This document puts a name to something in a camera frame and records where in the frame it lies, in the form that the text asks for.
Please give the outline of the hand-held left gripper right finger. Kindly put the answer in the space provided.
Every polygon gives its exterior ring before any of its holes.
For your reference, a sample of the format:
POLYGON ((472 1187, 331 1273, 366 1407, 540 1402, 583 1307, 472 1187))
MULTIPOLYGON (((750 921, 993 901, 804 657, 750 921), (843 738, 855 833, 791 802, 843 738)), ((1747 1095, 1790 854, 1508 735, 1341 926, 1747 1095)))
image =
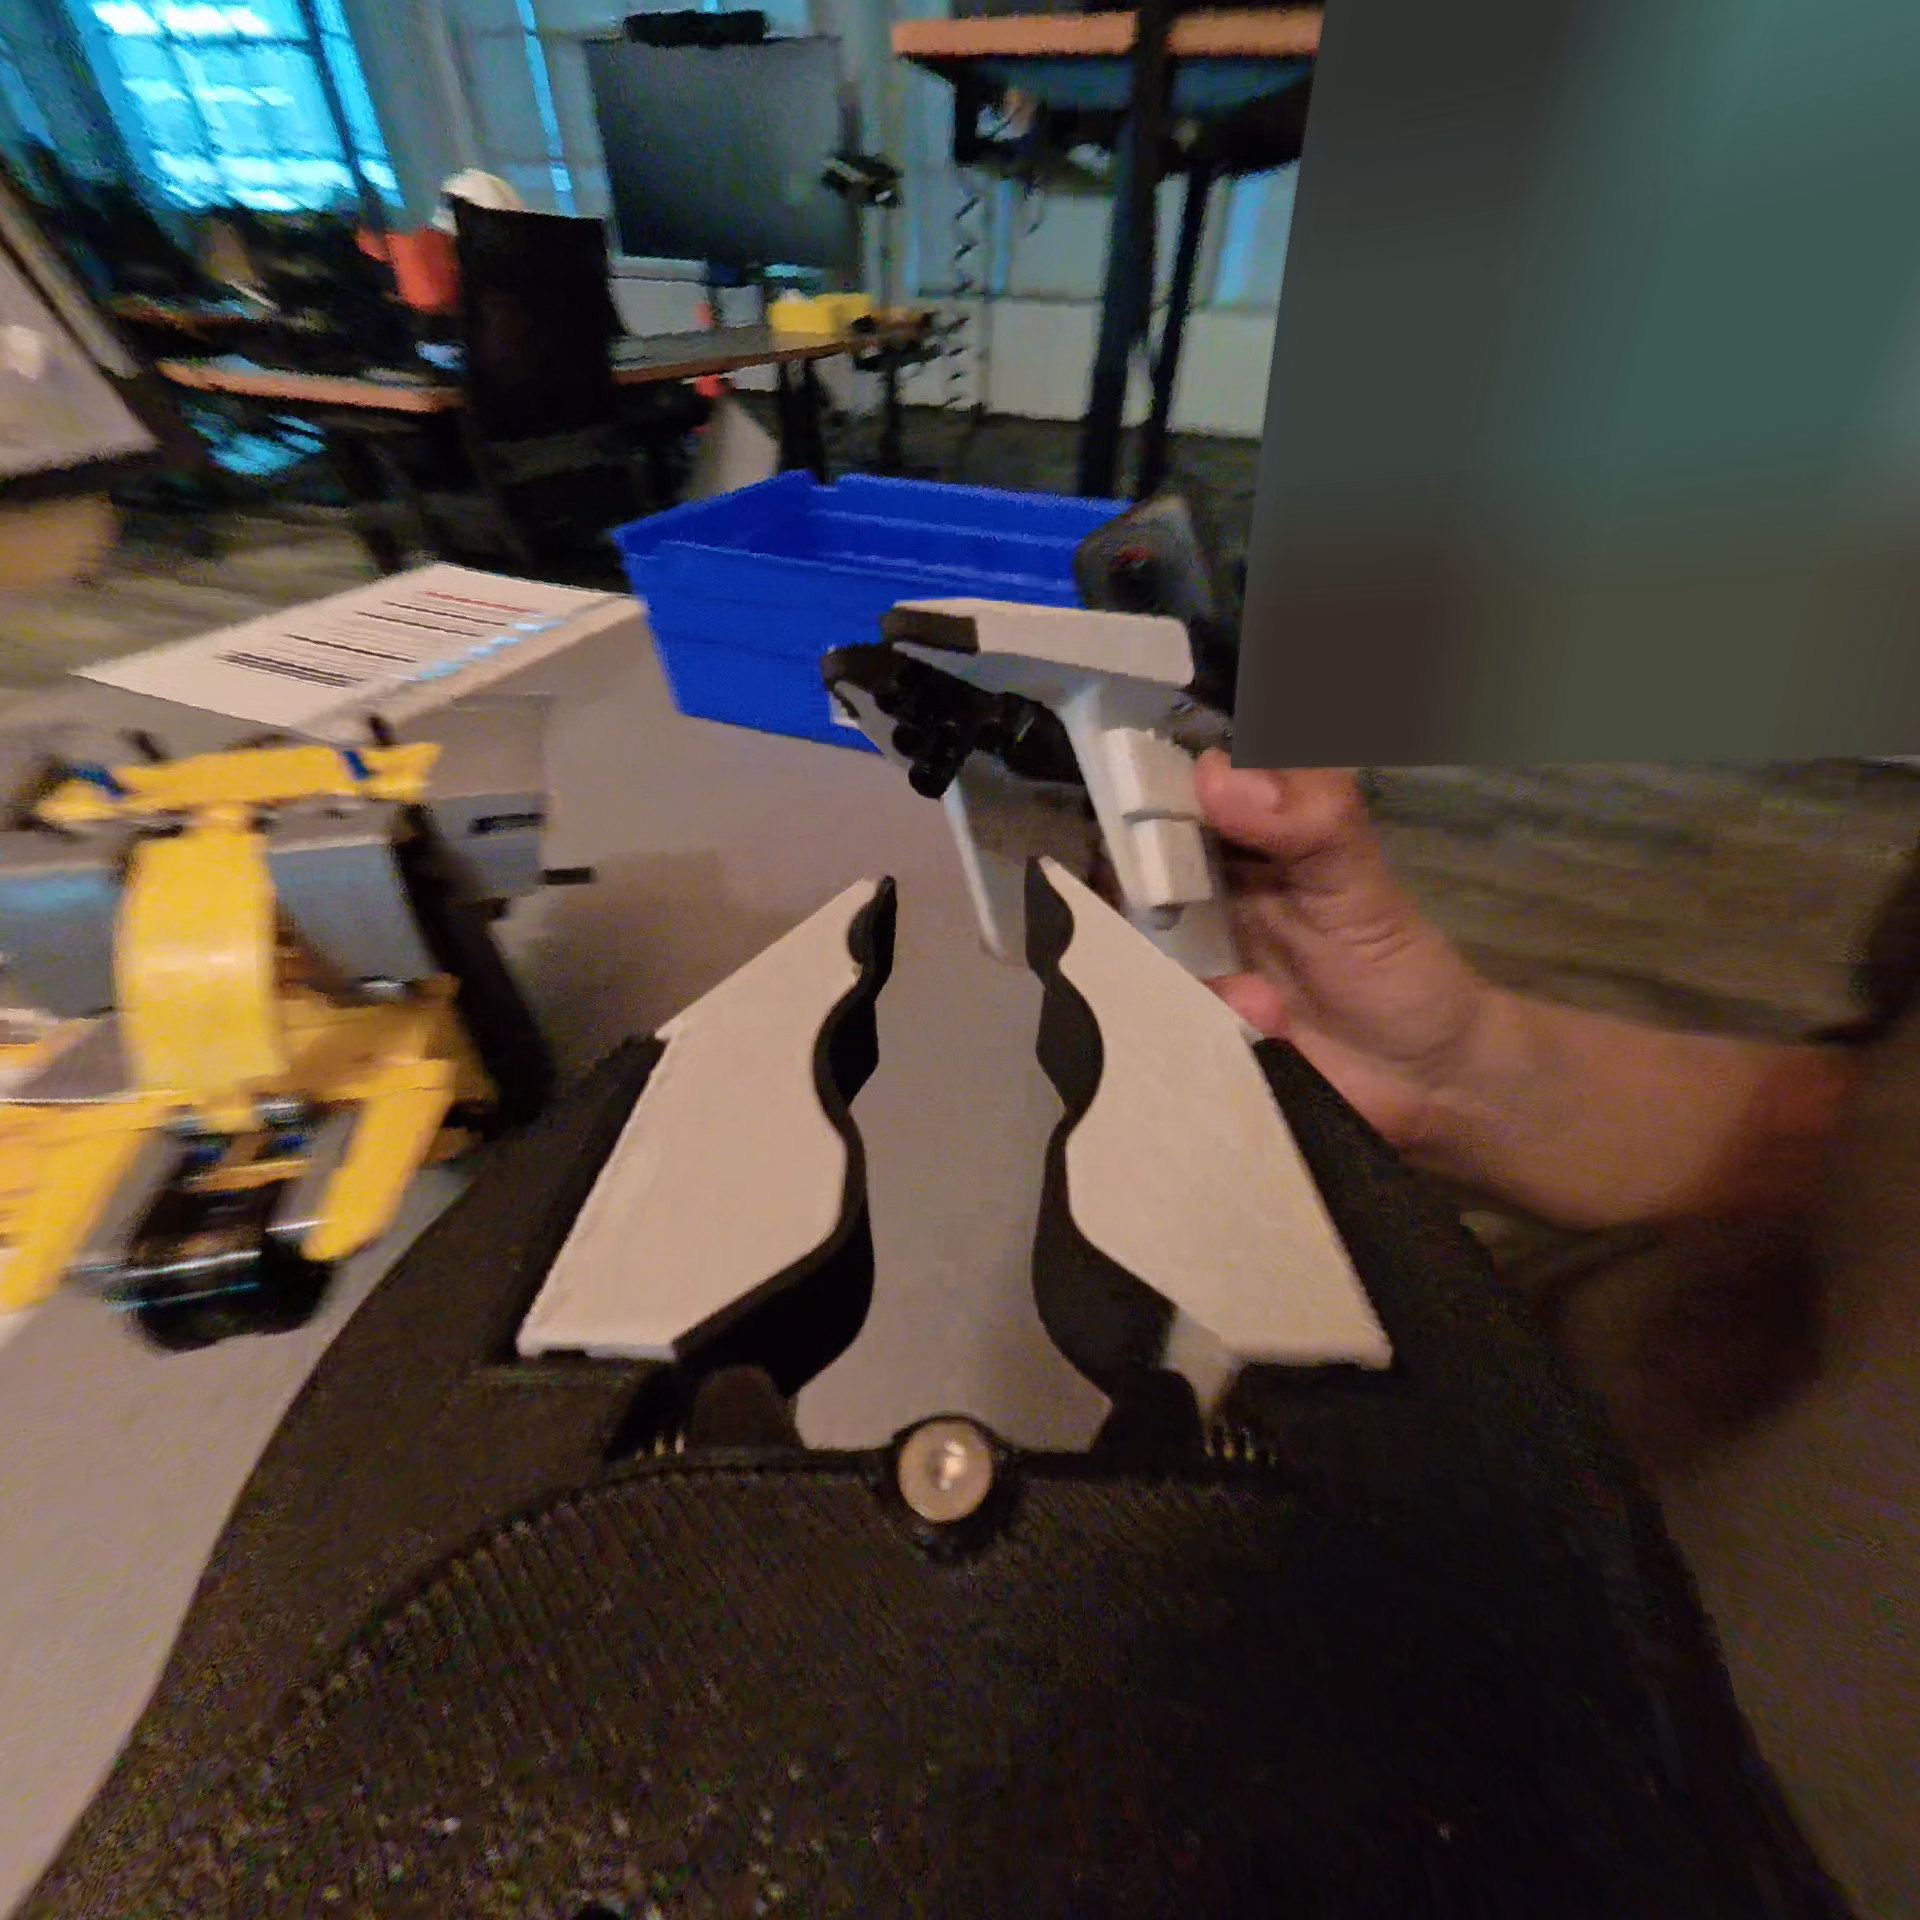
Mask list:
POLYGON ((1025 866, 1023 950, 1062 1102, 1032 1287, 1072 1365, 1113 1397, 1182 1379, 1205 1419, 1254 1367, 1388 1371, 1280 1049, 1053 857, 1025 866))

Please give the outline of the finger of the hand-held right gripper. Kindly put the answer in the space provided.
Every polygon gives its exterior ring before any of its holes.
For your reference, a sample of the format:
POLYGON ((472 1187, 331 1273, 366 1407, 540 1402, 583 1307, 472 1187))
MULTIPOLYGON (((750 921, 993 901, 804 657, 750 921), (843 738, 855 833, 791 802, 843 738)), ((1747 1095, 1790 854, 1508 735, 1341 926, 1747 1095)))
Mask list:
POLYGON ((963 773, 941 807, 983 952, 1021 965, 1028 862, 1052 857, 1079 881, 1094 877, 1099 833, 1086 789, 1013 773, 963 773))
POLYGON ((1167 615, 944 598, 888 608, 880 639, 951 682, 1043 704, 1093 682, 1182 693, 1196 673, 1187 626, 1167 615))

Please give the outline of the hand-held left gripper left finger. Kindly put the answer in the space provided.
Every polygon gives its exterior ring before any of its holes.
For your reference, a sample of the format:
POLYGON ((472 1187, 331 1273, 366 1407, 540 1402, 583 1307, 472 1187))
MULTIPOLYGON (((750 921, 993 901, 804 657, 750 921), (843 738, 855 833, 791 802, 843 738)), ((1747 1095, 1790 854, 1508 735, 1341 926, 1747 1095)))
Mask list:
POLYGON ((896 885, 855 882, 655 1031, 520 1359, 832 1365, 853 1346, 873 1222, 849 1107, 894 952, 896 885))

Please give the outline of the black brick connector piece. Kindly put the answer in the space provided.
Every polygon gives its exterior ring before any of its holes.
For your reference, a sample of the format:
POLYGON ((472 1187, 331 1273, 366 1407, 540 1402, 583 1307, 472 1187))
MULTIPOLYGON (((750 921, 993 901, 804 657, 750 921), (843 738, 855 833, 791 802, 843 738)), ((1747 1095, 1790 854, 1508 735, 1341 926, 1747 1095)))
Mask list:
POLYGON ((1065 728, 1046 706, 976 688, 887 643, 830 649, 823 687, 833 714, 905 768, 925 800, 941 800, 976 758, 1036 785, 1079 781, 1065 728))

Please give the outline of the yellow toy brick vehicle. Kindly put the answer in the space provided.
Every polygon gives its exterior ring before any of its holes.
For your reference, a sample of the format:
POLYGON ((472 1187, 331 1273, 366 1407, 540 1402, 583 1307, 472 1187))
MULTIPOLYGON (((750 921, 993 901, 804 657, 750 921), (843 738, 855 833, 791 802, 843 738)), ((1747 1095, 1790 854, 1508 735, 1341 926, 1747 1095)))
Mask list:
POLYGON ((168 758, 4 742, 4 1333, 81 1290, 163 1354, 303 1326, 416 1177, 540 1117, 496 926, 544 861, 544 721, 168 758))

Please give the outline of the person's right hand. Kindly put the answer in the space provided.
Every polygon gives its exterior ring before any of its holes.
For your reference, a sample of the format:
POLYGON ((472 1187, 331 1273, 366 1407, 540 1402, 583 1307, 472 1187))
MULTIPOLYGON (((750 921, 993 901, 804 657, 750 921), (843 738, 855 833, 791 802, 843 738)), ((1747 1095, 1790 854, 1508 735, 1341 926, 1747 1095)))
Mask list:
POLYGON ((1401 889, 1358 775, 1240 771, 1214 750, 1193 791, 1239 954, 1214 994, 1294 1045, 1384 1141, 1443 1160, 1497 991, 1401 889))

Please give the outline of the blue plastic bin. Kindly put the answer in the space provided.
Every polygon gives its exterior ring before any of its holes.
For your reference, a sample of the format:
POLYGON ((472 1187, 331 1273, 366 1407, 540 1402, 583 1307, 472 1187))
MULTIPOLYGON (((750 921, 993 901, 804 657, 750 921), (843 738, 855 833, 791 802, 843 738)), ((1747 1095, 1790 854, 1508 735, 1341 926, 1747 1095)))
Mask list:
POLYGON ((873 754, 823 658, 896 603, 987 598, 1072 608, 1072 555, 1125 513, 1099 496, 806 472, 609 533, 685 719, 873 754))

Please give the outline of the wooden desk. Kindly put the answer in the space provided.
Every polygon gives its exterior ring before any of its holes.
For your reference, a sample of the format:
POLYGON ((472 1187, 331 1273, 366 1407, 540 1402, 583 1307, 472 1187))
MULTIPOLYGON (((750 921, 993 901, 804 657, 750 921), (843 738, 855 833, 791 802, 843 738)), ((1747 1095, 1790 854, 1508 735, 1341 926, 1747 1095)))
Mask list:
POLYGON ((855 373, 880 379, 880 430, 869 474, 885 478, 935 478, 937 470, 905 457, 905 373, 937 363, 960 321, 924 306, 881 306, 849 325, 824 331, 791 331, 771 323, 703 328, 677 334, 625 336, 613 346, 613 379, 623 390, 664 383, 731 379, 737 373, 775 373, 777 470, 830 480, 830 403, 819 368, 849 362, 855 373))

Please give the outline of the black computer monitor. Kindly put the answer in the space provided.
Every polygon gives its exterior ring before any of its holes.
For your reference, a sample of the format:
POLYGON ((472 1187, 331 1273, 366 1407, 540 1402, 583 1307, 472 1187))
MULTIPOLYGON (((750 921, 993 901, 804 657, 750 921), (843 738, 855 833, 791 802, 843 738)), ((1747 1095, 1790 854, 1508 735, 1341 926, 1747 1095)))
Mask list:
POLYGON ((859 217, 828 186, 857 149, 839 40, 615 37, 583 61, 620 255, 723 277, 857 275, 859 217))

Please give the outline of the black office chair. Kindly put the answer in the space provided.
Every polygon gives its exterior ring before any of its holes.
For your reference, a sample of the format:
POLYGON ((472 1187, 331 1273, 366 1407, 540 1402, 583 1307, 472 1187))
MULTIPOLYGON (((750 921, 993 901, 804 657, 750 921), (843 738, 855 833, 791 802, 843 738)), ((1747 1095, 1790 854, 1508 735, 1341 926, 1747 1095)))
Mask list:
POLYGON ((464 443, 496 549, 532 578, 617 585, 615 530, 681 501, 713 400, 617 379, 600 225, 469 198, 447 217, 464 443))

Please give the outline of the standing desk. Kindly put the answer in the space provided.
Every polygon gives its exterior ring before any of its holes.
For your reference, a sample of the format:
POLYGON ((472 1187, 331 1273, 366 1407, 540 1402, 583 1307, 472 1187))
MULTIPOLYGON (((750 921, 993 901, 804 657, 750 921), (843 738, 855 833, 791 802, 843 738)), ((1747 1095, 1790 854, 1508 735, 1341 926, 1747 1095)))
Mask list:
POLYGON ((989 149, 983 106, 1020 104, 1043 128, 1094 119, 1113 157, 1076 487, 1116 494, 1133 375, 1145 373, 1133 499, 1167 475, 1184 336, 1214 192, 1272 175, 1302 153, 1305 104, 1326 6, 1119 6, 1093 13, 909 17, 888 29, 894 58, 951 89, 951 157, 989 149))

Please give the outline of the printed paper sheet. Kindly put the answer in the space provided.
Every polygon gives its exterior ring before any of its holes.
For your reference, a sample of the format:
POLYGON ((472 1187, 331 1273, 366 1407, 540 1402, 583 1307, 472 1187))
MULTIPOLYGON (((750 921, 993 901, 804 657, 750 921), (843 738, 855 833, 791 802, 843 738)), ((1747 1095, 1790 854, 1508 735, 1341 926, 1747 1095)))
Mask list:
POLYGON ((625 593, 433 562, 86 663, 77 682, 259 730, 344 736, 369 714, 431 714, 577 641, 638 626, 625 593))

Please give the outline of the white book stand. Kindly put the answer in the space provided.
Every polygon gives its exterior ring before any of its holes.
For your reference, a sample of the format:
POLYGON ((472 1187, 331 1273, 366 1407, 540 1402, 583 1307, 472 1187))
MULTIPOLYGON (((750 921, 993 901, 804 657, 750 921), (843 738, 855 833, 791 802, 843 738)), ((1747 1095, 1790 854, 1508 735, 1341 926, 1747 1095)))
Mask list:
POLYGON ((151 386, 38 214, 3 189, 3 594, 77 585, 165 454, 151 386))

